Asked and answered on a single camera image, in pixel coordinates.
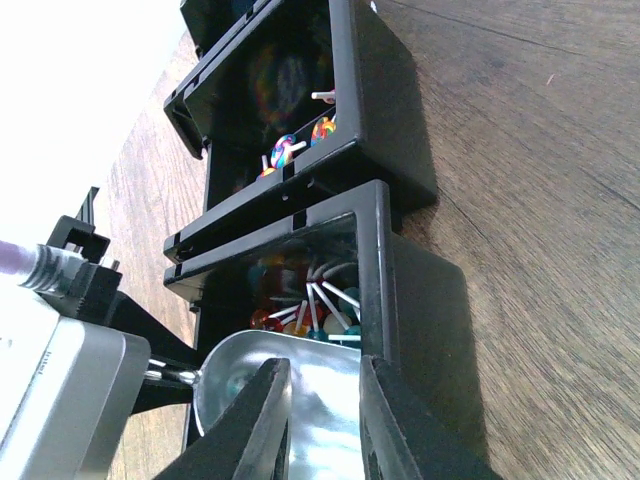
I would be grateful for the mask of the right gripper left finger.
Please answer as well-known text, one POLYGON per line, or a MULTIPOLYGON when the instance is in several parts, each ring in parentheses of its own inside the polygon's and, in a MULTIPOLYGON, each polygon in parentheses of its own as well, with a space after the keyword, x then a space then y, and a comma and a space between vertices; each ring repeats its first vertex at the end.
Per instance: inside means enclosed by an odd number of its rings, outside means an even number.
POLYGON ((214 426, 158 479, 286 479, 291 444, 291 367, 266 360, 214 426))

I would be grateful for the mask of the metal scoop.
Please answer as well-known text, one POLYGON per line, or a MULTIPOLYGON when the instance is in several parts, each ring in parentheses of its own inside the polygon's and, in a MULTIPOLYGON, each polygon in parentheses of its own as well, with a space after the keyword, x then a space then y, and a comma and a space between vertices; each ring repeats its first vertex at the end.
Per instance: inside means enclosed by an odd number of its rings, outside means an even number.
POLYGON ((176 373, 193 390, 202 438, 262 364, 286 358, 291 367, 291 444, 286 479, 361 479, 358 350, 251 330, 219 343, 197 370, 176 373))

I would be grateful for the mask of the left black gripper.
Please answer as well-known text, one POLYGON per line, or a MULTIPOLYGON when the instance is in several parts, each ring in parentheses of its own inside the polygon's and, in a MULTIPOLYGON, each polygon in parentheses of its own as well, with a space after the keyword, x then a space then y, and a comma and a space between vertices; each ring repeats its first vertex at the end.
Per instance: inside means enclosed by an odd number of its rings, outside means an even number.
POLYGON ((148 341, 151 358, 184 370, 200 367, 200 354, 188 346, 133 298, 119 289, 122 274, 101 264, 110 240, 95 233, 95 227, 76 218, 62 216, 47 244, 63 248, 67 244, 81 248, 86 263, 62 298, 47 302, 72 319, 109 327, 148 341))

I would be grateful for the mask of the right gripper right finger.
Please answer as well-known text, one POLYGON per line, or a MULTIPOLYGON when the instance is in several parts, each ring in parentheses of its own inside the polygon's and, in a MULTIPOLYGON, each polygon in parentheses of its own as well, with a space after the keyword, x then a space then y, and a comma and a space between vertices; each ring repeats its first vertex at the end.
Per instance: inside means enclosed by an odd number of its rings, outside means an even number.
POLYGON ((409 389, 394 365, 361 357, 360 436, 367 479, 498 479, 450 434, 409 389))

